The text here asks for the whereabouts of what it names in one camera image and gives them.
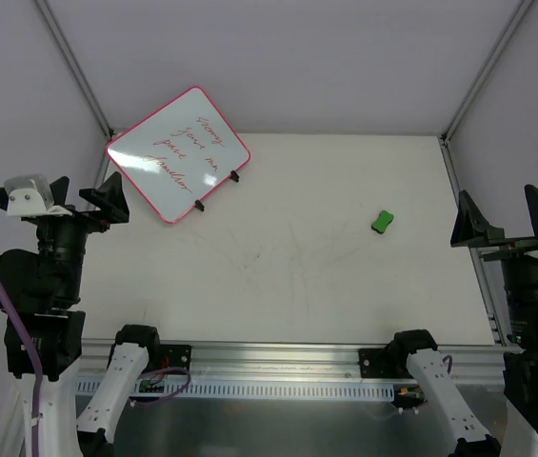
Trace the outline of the pink framed whiteboard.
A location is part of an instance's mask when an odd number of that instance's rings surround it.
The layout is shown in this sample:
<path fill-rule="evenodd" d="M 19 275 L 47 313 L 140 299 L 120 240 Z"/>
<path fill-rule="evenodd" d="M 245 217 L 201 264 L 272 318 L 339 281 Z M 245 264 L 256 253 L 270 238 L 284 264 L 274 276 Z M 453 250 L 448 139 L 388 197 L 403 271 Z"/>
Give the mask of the pink framed whiteboard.
<path fill-rule="evenodd" d="M 106 155 L 167 224 L 201 207 L 250 160 L 248 147 L 198 86 L 112 139 Z"/>

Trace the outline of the green whiteboard eraser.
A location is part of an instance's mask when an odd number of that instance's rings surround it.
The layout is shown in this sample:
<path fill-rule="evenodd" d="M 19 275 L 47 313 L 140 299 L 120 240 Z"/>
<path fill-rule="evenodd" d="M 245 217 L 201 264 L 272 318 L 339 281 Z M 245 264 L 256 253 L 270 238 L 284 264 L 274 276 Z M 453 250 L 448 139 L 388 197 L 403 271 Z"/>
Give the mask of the green whiteboard eraser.
<path fill-rule="evenodd" d="M 371 223 L 370 228 L 379 234 L 384 234 L 389 225 L 393 222 L 394 215 L 387 210 L 381 210 L 376 219 Z"/>

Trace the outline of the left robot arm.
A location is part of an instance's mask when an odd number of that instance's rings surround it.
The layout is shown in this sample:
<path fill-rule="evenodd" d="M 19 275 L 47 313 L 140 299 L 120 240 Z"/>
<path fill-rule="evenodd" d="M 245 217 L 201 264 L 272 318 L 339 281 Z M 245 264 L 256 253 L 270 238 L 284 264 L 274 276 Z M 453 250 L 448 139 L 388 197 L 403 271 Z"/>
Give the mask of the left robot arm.
<path fill-rule="evenodd" d="M 122 175 L 81 189 L 92 204 L 79 211 L 66 202 L 70 180 L 41 174 L 9 179 L 0 187 L 0 209 L 36 228 L 37 249 L 0 255 L 0 310 L 7 316 L 7 366 L 21 399 L 29 456 L 111 456 L 120 416 L 143 372 L 162 361 L 157 328 L 129 324 L 115 335 L 107 371 L 90 401 L 76 412 L 82 358 L 80 301 L 86 243 L 93 233 L 130 220 Z"/>

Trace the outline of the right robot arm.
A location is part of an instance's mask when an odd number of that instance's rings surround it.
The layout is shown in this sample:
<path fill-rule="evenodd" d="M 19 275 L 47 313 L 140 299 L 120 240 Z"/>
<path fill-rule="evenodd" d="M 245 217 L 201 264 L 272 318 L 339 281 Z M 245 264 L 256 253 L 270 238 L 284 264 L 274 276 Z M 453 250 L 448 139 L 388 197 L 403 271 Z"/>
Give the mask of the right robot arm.
<path fill-rule="evenodd" d="M 434 414 L 452 456 L 538 456 L 538 188 L 525 187 L 533 233 L 512 238 L 492 225 L 461 191 L 450 244 L 478 248 L 501 266 L 510 332 L 507 348 L 491 354 L 447 355 L 425 329 L 400 331 L 383 349 L 389 376 L 409 378 L 418 404 Z M 461 389 L 501 389 L 504 437 L 494 437 Z"/>

